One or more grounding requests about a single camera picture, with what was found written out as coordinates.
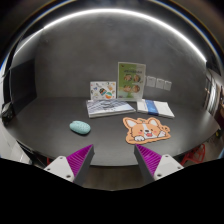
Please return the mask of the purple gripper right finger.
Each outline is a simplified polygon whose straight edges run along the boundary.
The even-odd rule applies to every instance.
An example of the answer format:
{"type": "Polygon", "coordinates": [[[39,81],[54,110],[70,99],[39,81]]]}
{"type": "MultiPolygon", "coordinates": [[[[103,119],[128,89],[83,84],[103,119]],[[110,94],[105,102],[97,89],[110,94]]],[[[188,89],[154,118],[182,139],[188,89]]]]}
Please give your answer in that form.
{"type": "Polygon", "coordinates": [[[139,144],[134,146],[134,155],[145,184],[160,180],[183,169],[183,166],[169,154],[160,155],[139,144]]]}

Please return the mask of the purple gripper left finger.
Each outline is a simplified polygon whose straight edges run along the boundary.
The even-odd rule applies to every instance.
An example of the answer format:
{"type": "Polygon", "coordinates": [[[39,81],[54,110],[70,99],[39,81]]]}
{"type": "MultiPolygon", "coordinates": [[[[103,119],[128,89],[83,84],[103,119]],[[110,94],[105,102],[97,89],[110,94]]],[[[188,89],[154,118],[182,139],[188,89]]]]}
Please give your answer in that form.
{"type": "Polygon", "coordinates": [[[94,146],[88,145],[67,157],[57,157],[45,168],[45,171],[82,186],[93,156],[94,146]]]}

